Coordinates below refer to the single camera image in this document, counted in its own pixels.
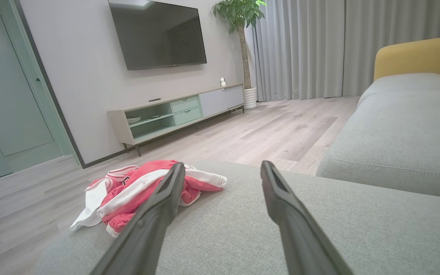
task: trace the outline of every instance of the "sofa cushion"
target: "sofa cushion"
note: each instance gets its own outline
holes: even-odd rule
[[[440,196],[440,91],[366,98],[317,176]]]
[[[180,207],[157,274],[286,274],[259,167],[193,163],[225,175],[222,192]],[[354,274],[440,273],[440,197],[282,172]],[[103,224],[68,233],[43,253],[37,275],[87,275],[112,243]]]
[[[390,91],[425,91],[440,89],[440,74],[406,73],[378,78],[361,95],[358,106],[369,96]]]

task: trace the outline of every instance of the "door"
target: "door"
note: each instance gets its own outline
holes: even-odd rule
[[[244,104],[243,86],[228,87],[225,89],[225,106],[232,108]]]
[[[227,110],[225,102],[225,89],[216,89],[215,91],[199,94],[199,101],[201,103],[203,117]]]
[[[60,155],[0,16],[0,176]]]

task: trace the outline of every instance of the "door frame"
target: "door frame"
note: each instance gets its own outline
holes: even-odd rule
[[[62,155],[74,155],[75,162],[79,165],[74,139],[70,135],[68,124],[50,85],[33,37],[31,34],[28,35],[30,31],[22,14],[18,0],[0,0],[0,15],[6,32],[49,131]]]

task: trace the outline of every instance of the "yellow sofa backrest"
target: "yellow sofa backrest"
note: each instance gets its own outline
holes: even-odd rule
[[[440,74],[440,38],[381,48],[374,62],[374,80],[404,73]]]

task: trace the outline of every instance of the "tv stand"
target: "tv stand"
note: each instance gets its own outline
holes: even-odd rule
[[[171,99],[108,111],[115,135],[128,153],[128,144],[141,156],[140,144],[209,117],[241,107],[244,112],[243,84],[194,92]],[[129,124],[128,118],[140,117]]]

